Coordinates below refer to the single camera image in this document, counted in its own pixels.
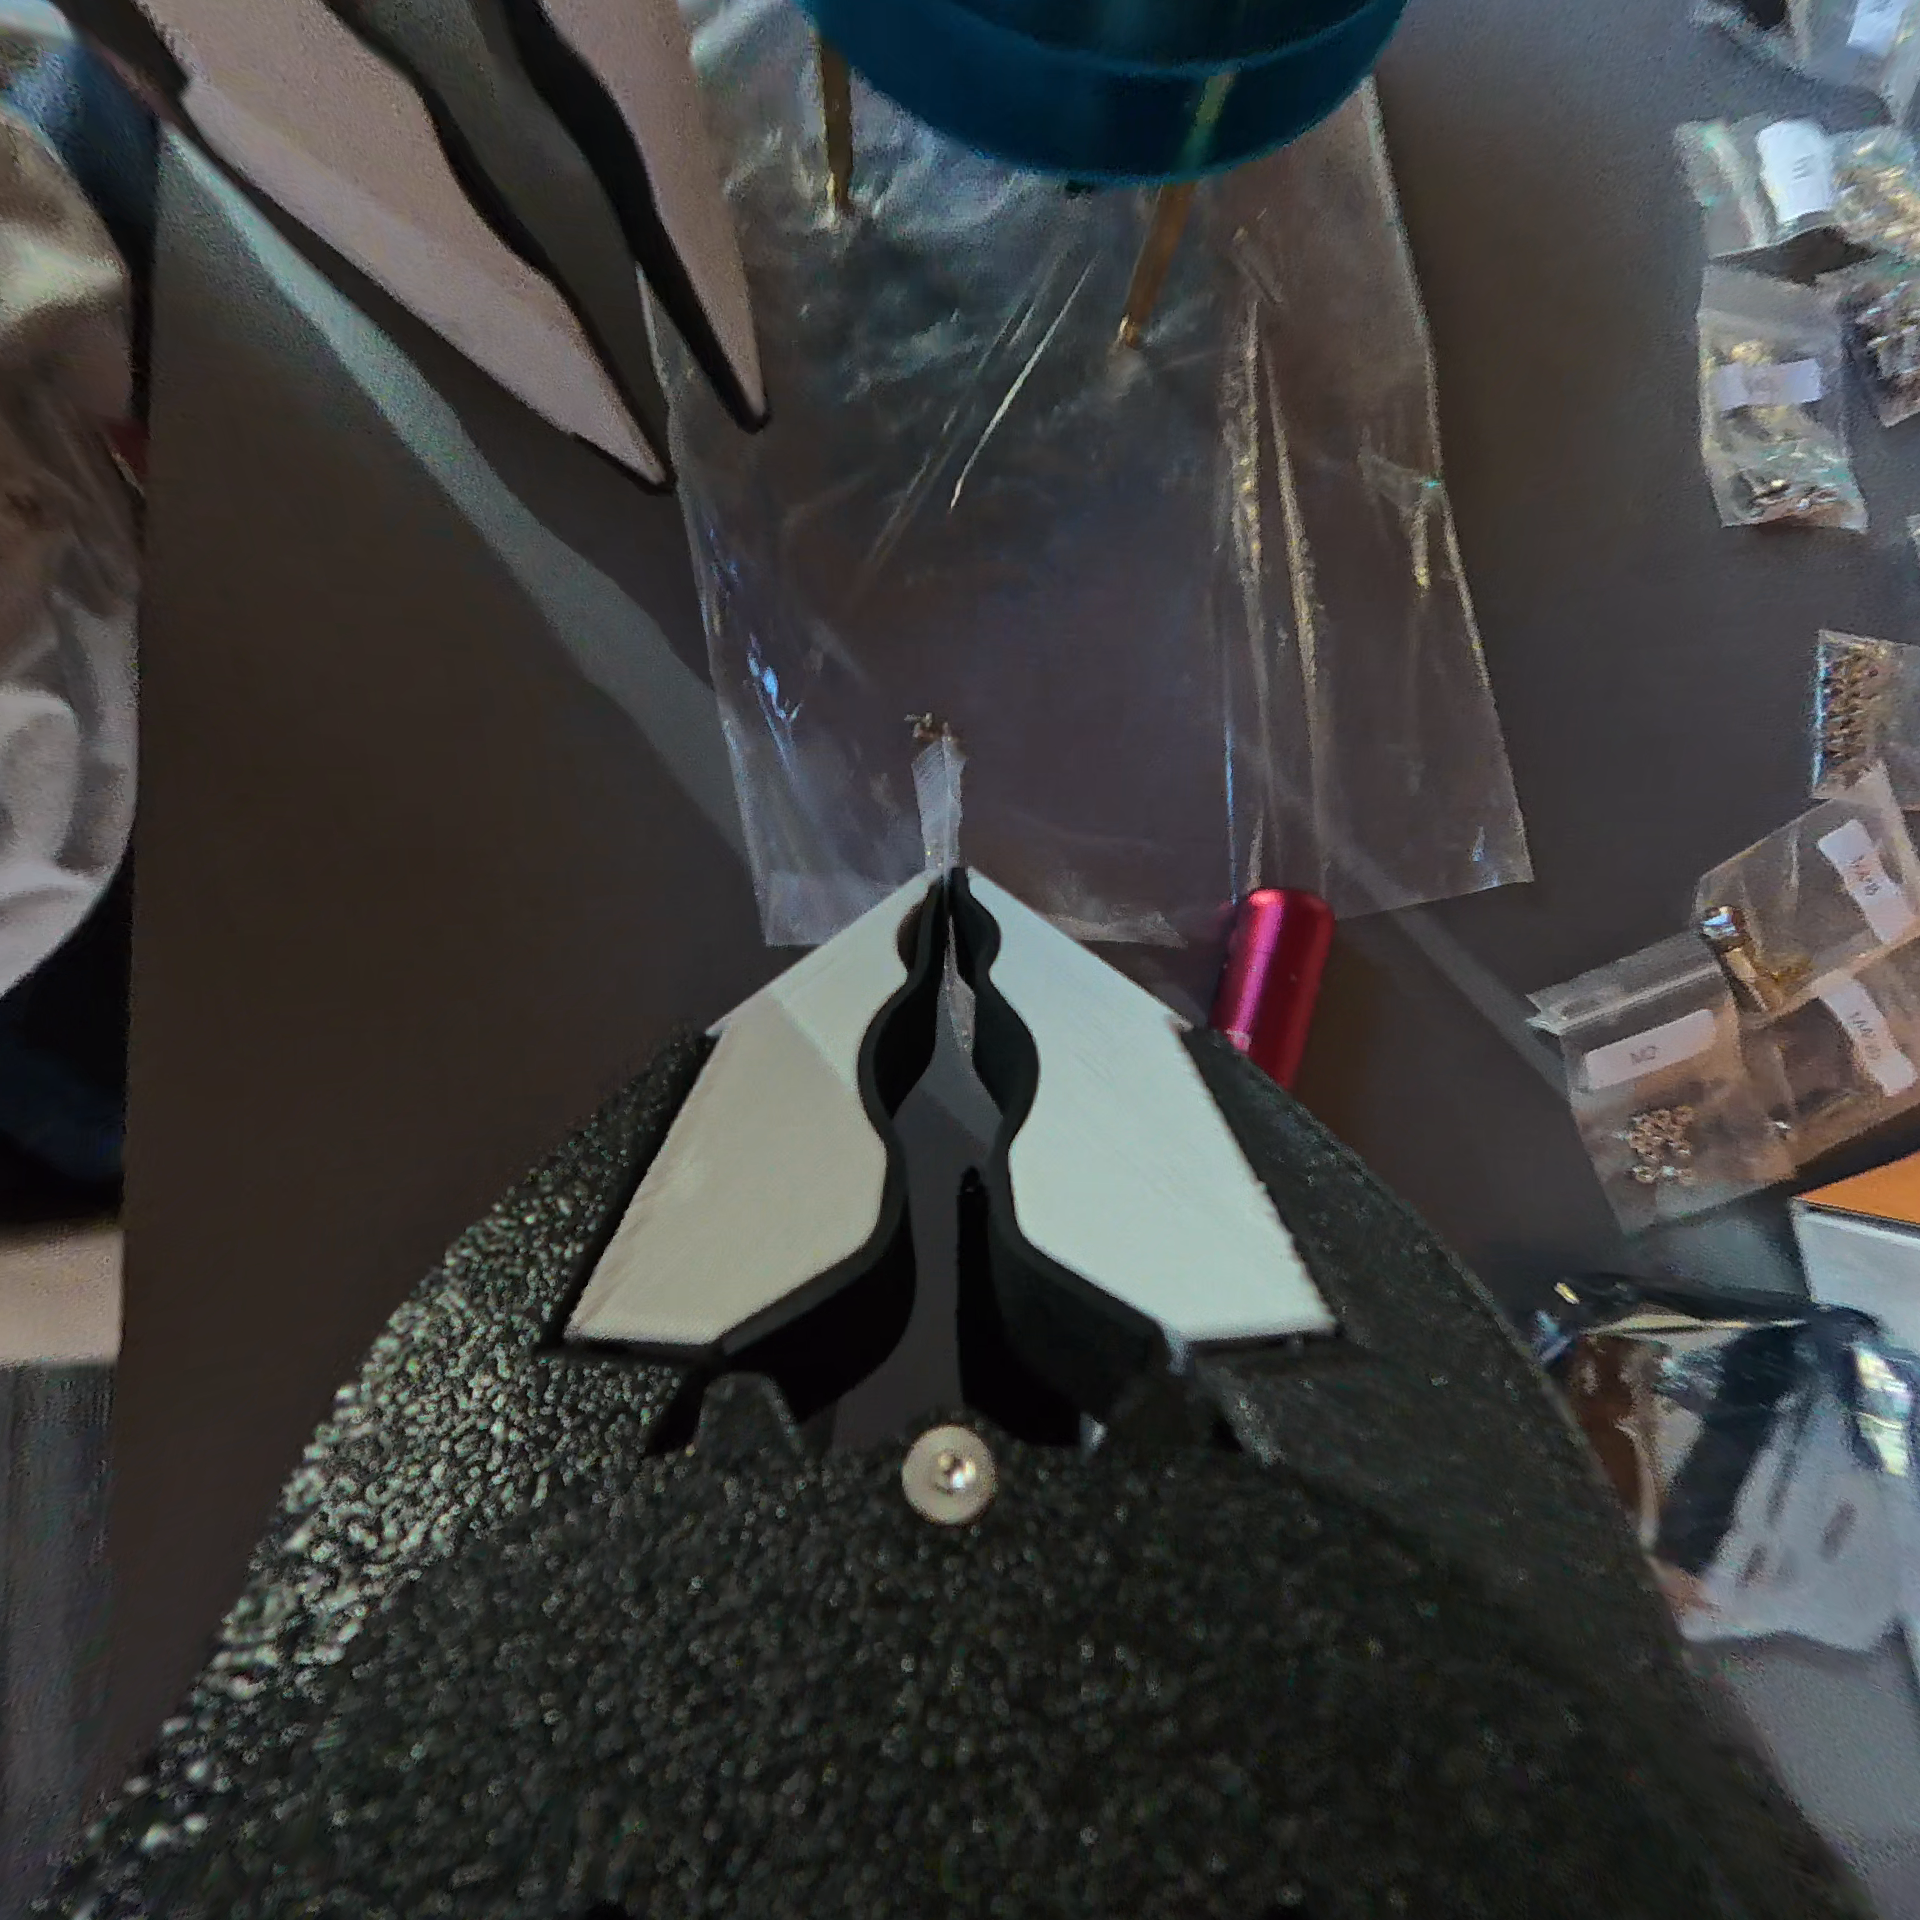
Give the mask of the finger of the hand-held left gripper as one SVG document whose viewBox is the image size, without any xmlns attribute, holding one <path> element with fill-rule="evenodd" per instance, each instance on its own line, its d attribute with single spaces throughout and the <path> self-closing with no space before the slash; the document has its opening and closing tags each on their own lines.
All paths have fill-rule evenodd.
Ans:
<svg viewBox="0 0 1920 1920">
<path fill-rule="evenodd" d="M 137 4 L 231 174 L 505 391 L 651 489 L 668 459 L 560 291 L 469 198 L 424 98 L 324 4 Z"/>
<path fill-rule="evenodd" d="M 611 198 L 640 280 L 741 431 L 769 417 L 754 301 L 677 4 L 507 4 L 518 60 Z"/>
</svg>

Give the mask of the teal round robot base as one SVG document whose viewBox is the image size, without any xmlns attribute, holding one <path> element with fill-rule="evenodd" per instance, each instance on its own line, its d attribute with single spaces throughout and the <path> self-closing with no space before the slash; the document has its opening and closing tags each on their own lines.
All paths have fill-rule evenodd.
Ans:
<svg viewBox="0 0 1920 1920">
<path fill-rule="evenodd" d="M 1135 345 L 1205 178 L 1331 119 L 1407 4 L 800 4 L 821 54 L 925 129 L 1078 188 L 1151 188 Z"/>
</svg>

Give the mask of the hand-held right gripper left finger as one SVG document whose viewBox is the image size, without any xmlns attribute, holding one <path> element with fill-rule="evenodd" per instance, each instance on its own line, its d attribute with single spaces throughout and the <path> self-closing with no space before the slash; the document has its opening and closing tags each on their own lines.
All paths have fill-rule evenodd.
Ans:
<svg viewBox="0 0 1920 1920">
<path fill-rule="evenodd" d="M 948 883 L 918 876 L 707 1031 L 665 1141 L 564 1322 L 569 1357 L 677 1364 L 691 1405 L 769 1377 L 804 1423 L 915 1304 L 899 1111 L 940 1025 Z"/>
</svg>

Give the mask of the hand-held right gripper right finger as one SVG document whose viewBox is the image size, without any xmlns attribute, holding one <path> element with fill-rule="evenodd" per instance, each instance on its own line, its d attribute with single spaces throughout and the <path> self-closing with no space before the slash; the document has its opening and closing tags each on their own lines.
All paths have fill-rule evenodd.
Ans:
<svg viewBox="0 0 1920 1920">
<path fill-rule="evenodd" d="M 1110 1423 L 1204 1357 L 1336 1337 L 1194 1028 L 986 873 L 948 876 L 948 924 L 998 1114 L 989 1300 L 1045 1402 Z"/>
</svg>

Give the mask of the red pen screwdriver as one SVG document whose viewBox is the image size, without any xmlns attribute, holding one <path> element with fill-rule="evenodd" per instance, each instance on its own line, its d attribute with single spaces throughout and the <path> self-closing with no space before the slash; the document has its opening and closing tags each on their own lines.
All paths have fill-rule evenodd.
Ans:
<svg viewBox="0 0 1920 1920">
<path fill-rule="evenodd" d="M 1210 1028 L 1284 1090 L 1302 1069 L 1335 924 L 1309 887 L 1252 887 L 1229 924 Z"/>
</svg>

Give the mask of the spread of hardware bags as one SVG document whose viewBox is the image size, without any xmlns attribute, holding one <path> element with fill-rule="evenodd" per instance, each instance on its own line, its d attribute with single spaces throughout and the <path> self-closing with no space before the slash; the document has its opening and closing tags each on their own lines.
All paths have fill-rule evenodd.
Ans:
<svg viewBox="0 0 1920 1920">
<path fill-rule="evenodd" d="M 1917 4 L 1695 4 L 1882 119 L 1685 122 L 1700 456 L 1735 532 L 1867 532 L 1848 421 L 1917 421 Z M 1689 1220 L 1917 1108 L 1917 645 L 1824 629 L 1808 805 L 1684 924 L 1534 995 L 1617 1229 Z"/>
</svg>

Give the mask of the small clear screw pouch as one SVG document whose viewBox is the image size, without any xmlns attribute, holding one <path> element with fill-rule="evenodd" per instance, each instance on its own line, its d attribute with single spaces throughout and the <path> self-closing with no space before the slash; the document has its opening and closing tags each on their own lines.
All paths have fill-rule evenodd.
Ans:
<svg viewBox="0 0 1920 1920">
<path fill-rule="evenodd" d="M 918 811 L 922 873 L 930 883 L 948 883 L 963 863 L 963 802 L 967 802 L 967 748 L 913 752 L 909 779 Z"/>
</svg>

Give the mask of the grey desk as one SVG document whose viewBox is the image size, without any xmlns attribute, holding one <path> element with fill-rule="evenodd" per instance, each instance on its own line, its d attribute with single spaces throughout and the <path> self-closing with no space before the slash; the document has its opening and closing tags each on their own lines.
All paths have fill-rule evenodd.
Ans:
<svg viewBox="0 0 1920 1920">
<path fill-rule="evenodd" d="M 1415 4 L 1381 68 L 1534 883 L 1340 929 L 1302 1094 L 1480 1274 L 1798 1291 L 1764 1193 L 1620 1239 L 1525 995 L 1677 929 L 1806 798 L 1865 539 L 1717 527 L 1681 122 L 1816 112 L 1685 4 Z M 92 1796 L 212 1651 L 305 1436 L 451 1238 L 772 971 L 680 507 L 559 443 L 191 146 L 156 169 L 132 1074 Z"/>
</svg>

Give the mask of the large clear plastic bag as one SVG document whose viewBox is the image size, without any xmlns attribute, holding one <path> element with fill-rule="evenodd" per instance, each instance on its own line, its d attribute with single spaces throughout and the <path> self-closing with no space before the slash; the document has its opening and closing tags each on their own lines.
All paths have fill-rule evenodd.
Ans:
<svg viewBox="0 0 1920 1920">
<path fill-rule="evenodd" d="M 963 859 L 1074 939 L 1531 883 L 1376 85 L 1198 189 L 1125 345 L 1151 192 L 860 86 L 838 216 L 804 18 L 700 43 L 772 417 L 668 380 L 763 939 L 922 873 L 909 711 L 963 737 Z"/>
</svg>

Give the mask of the orange and white cardboard box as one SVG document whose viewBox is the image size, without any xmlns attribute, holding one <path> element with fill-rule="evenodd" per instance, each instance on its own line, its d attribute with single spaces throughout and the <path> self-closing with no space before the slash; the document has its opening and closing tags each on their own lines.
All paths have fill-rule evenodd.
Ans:
<svg viewBox="0 0 1920 1920">
<path fill-rule="evenodd" d="M 1798 1193 L 1791 1234 L 1811 1300 L 1917 1353 L 1917 1152 Z"/>
</svg>

